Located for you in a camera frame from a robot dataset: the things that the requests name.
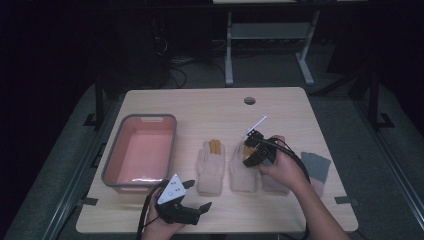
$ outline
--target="black cable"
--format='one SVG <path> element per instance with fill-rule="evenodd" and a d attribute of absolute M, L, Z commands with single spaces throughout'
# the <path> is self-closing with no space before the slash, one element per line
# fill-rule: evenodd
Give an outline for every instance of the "black cable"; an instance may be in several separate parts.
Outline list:
<path fill-rule="evenodd" d="M 368 238 L 365 236 L 365 234 L 363 234 L 361 231 L 359 231 L 358 229 L 355 230 L 355 232 L 361 236 L 363 239 L 368 240 Z"/>
<path fill-rule="evenodd" d="M 222 69 L 222 67 L 221 67 L 221 66 L 219 66 L 217 63 L 209 63 L 209 64 L 212 64 L 212 65 L 214 65 L 215 67 L 217 67 L 217 68 L 219 69 L 219 71 L 221 71 L 222 75 L 224 75 L 224 76 L 225 76 L 225 71 L 224 71 L 224 69 Z"/>
<path fill-rule="evenodd" d="M 172 68 L 171 67 L 171 68 L 169 68 L 169 70 L 174 70 L 174 71 L 180 72 L 184 76 L 184 81 L 183 81 L 183 83 L 181 85 L 178 84 L 177 79 L 175 79 L 175 77 L 174 77 L 175 85 L 176 85 L 175 88 L 177 88 L 177 89 L 183 88 L 184 85 L 187 83 L 187 74 L 184 71 L 182 71 L 180 69 L 177 69 L 177 68 Z"/>
<path fill-rule="evenodd" d="M 149 80 L 147 76 L 140 75 L 135 69 L 133 69 L 131 66 L 129 66 L 127 63 L 125 63 L 122 59 L 117 57 L 115 54 L 113 54 L 111 51 L 109 51 L 97 38 L 94 36 L 94 34 L 91 34 L 91 37 L 94 39 L 94 41 L 97 43 L 97 46 L 99 46 L 106 54 L 108 54 L 110 57 L 112 57 L 116 62 L 124 66 L 128 72 L 132 73 L 136 78 L 141 80 Z"/>
<path fill-rule="evenodd" d="M 154 220 L 148 222 L 146 225 L 144 224 L 144 219 L 146 218 L 147 215 L 147 209 L 149 208 L 149 204 L 150 204 L 150 200 L 152 199 L 153 193 L 156 192 L 156 190 L 158 190 L 161 187 L 165 187 L 167 184 L 169 183 L 169 180 L 165 179 L 162 182 L 158 183 L 158 185 L 156 185 L 149 193 L 149 195 L 146 196 L 146 200 L 144 200 L 144 205 L 143 205 L 143 209 L 141 210 L 141 214 L 140 214 L 140 220 L 138 222 L 138 228 L 137 228 L 137 238 L 136 240 L 141 240 L 141 236 L 143 233 L 143 229 L 144 227 L 146 227 L 147 225 L 149 225 L 150 223 L 152 223 Z"/>

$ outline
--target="pink tray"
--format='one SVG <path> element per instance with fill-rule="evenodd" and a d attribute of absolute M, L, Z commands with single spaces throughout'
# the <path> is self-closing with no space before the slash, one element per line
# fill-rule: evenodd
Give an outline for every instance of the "pink tray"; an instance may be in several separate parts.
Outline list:
<path fill-rule="evenodd" d="M 168 177 L 177 121 L 171 114 L 125 117 L 102 173 L 119 193 L 146 192 Z"/>

